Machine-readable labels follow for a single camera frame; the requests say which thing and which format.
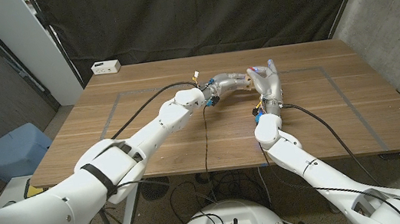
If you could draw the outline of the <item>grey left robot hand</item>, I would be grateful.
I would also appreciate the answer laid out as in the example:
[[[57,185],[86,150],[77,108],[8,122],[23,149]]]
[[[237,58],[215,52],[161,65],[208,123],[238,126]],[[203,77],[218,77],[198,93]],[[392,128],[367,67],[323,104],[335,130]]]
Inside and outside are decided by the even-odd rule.
[[[211,78],[201,88],[206,100],[205,106],[214,106],[220,101],[220,95],[226,91],[251,90],[253,81],[248,74],[224,73]]]

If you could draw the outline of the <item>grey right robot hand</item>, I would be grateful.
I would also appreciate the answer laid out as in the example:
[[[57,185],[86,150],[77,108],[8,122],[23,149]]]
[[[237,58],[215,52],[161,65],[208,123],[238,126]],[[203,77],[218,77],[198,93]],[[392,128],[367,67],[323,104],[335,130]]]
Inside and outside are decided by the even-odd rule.
[[[252,66],[246,69],[247,74],[253,80],[256,91],[260,94],[265,113],[280,117],[283,102],[283,90],[276,66],[272,59],[265,66]]]

